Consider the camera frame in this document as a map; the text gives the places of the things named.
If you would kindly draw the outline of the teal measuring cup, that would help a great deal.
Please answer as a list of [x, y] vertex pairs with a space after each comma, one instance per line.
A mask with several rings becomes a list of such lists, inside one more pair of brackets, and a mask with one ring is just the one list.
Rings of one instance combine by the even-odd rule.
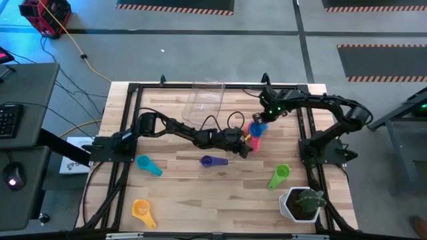
[[139, 169], [149, 171], [158, 177], [163, 173], [163, 171], [147, 155], [137, 156], [136, 163]]

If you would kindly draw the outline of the black device with pink screen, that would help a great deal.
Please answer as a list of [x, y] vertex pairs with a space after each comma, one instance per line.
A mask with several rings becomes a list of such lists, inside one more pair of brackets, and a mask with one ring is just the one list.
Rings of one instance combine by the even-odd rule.
[[0, 64], [8, 63], [14, 61], [15, 58], [7, 50], [0, 47]]

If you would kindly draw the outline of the person's shoe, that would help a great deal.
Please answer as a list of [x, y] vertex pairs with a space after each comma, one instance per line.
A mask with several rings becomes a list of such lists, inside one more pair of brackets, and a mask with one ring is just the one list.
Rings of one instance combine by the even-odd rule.
[[410, 218], [410, 223], [416, 234], [421, 239], [427, 240], [427, 221], [419, 216], [412, 216]]

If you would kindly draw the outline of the red black equipment case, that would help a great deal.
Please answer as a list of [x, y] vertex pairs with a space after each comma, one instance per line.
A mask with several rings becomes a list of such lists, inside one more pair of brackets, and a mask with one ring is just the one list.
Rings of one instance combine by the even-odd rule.
[[42, 37], [58, 39], [64, 32], [60, 24], [65, 26], [71, 16], [71, 6], [67, 0], [23, 0], [19, 12]]

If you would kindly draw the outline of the green measuring cup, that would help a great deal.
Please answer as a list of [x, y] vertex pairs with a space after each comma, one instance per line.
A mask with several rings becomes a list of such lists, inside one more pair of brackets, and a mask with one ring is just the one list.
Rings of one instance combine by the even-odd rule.
[[278, 185], [285, 181], [290, 176], [290, 168], [288, 164], [276, 165], [273, 177], [268, 184], [268, 190], [274, 190]]

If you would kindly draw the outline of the purple measuring cup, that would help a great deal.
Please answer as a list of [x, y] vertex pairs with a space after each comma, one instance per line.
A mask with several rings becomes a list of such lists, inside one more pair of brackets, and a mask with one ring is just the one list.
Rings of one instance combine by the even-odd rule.
[[209, 156], [209, 155], [205, 155], [203, 156], [199, 162], [204, 166], [204, 167], [212, 167], [212, 166], [223, 166], [223, 165], [228, 165], [228, 160], [224, 159], [224, 158], [220, 158], [220, 157], [213, 157], [213, 156]]

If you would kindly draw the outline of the dark grey desk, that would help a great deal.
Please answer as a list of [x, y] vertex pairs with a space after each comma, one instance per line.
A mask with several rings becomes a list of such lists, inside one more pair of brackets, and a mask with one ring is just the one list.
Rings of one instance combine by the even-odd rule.
[[[34, 216], [48, 158], [47, 146], [37, 145], [39, 132], [59, 72], [56, 63], [18, 64], [0, 83], [0, 105], [22, 104], [23, 117], [13, 139], [0, 139], [0, 232], [26, 228]], [[19, 191], [10, 190], [3, 178], [3, 168], [22, 163], [26, 184]]]

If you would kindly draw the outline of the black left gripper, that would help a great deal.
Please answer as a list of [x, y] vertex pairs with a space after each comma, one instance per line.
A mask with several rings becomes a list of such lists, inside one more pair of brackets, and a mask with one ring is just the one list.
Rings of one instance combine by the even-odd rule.
[[240, 157], [246, 159], [253, 151], [251, 139], [244, 139], [244, 132], [238, 128], [226, 128], [216, 134], [216, 147], [219, 149], [238, 149]]

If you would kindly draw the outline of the grey metal stand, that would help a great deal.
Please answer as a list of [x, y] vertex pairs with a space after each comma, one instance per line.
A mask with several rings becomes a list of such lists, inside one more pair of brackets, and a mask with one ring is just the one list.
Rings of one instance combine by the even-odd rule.
[[389, 186], [388, 191], [397, 195], [409, 191], [427, 191], [427, 177], [421, 177], [417, 163], [427, 164], [427, 118], [414, 117], [413, 112], [427, 103], [427, 87], [416, 92], [401, 106], [369, 124], [372, 131], [385, 127], [396, 153], [401, 183]]

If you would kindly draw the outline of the blue measuring cup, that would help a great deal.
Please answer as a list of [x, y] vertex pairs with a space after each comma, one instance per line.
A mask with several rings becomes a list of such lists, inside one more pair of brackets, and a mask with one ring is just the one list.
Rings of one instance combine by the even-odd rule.
[[267, 129], [268, 125], [266, 123], [252, 122], [249, 124], [248, 132], [252, 137], [260, 138]]

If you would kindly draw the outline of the green-lit black device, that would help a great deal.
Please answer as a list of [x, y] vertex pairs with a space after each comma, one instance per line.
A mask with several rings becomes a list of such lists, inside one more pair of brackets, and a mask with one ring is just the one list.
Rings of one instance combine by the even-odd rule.
[[427, 118], [427, 103], [421, 105], [412, 114], [414, 117]]

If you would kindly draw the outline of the clear plastic basket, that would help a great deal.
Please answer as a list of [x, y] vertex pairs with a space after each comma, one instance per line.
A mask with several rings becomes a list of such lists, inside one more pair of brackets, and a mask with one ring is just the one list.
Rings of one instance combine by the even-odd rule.
[[224, 97], [225, 83], [215, 79], [204, 78], [194, 81], [187, 98], [187, 103], [181, 117], [184, 123], [190, 127], [199, 129], [215, 127], [215, 121], [209, 115], [217, 117]]

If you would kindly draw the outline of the pinkish red measuring cup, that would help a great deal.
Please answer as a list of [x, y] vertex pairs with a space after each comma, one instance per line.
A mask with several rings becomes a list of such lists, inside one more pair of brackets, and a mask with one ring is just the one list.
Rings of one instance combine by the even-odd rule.
[[255, 138], [255, 137], [252, 137], [252, 136], [250, 137], [252, 148], [253, 148], [254, 151], [260, 151], [260, 149], [261, 149], [261, 138], [262, 137], [260, 137], [260, 138]]

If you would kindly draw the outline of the black diagonal desk beam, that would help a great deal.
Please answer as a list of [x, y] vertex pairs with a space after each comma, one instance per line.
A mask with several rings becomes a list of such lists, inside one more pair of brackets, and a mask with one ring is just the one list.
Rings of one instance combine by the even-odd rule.
[[76, 163], [86, 167], [89, 166], [90, 154], [88, 152], [66, 142], [45, 129], [40, 130], [37, 145], [47, 146], [53, 152], [67, 157]]

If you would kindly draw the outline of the yellow measuring cup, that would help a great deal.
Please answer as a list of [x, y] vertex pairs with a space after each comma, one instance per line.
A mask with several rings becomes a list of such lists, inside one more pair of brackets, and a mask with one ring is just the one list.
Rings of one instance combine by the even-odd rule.
[[151, 207], [145, 199], [136, 199], [133, 203], [131, 213], [134, 217], [140, 219], [149, 229], [156, 229], [157, 224], [151, 216]]

